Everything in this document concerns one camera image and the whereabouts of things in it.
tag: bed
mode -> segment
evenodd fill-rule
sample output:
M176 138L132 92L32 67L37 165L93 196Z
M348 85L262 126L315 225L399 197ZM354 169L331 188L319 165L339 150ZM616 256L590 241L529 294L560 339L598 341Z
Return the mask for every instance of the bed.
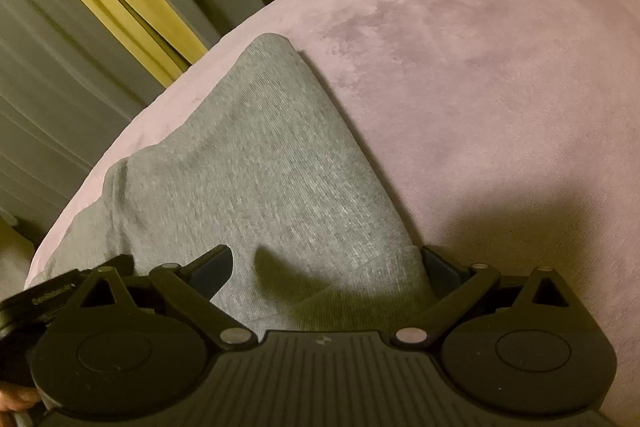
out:
M640 0L277 0L123 131L38 248L41 273L116 162L181 126L257 37L289 39L415 244L554 266L605 330L604 412L640 406Z

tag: triangular cutout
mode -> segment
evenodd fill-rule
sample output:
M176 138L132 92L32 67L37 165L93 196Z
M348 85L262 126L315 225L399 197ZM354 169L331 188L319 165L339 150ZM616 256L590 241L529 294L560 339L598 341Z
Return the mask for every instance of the triangular cutout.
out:
M115 304L116 301L111 293L111 287L105 279L100 279L95 283L82 302L82 308L95 308L96 306L109 306Z
M536 296L533 297L533 303L543 304L545 306L558 306L562 308L567 308L569 306L553 281L547 278L540 282Z

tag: hand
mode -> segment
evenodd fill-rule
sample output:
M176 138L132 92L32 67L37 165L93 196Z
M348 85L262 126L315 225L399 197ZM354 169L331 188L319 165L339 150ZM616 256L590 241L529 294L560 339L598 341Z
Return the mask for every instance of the hand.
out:
M0 427L15 427L11 412L31 409L40 400L36 389L0 381Z

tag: metal rivet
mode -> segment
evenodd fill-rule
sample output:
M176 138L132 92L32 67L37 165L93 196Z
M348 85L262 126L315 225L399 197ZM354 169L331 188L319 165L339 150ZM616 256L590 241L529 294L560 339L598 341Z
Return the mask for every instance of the metal rivet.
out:
M420 328L402 328L396 331L396 339L405 344L420 344L427 339L427 332Z
M220 339L226 344L244 344L251 340L251 331L244 328L228 328L220 333Z

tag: small black object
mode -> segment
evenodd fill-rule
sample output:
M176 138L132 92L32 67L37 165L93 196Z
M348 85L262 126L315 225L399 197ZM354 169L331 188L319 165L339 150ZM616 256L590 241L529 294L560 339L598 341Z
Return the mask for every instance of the small black object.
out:
M258 342L209 301L232 272L220 245L146 277L66 275L79 286L56 296L66 300L46 323L15 317L0 362L28 361L42 427L612 426L598 409L615 353L557 272L503 276L421 255L441 300L408 335L268 331ZM20 296L11 304L25 309ZM12 339L31 347L11 351Z

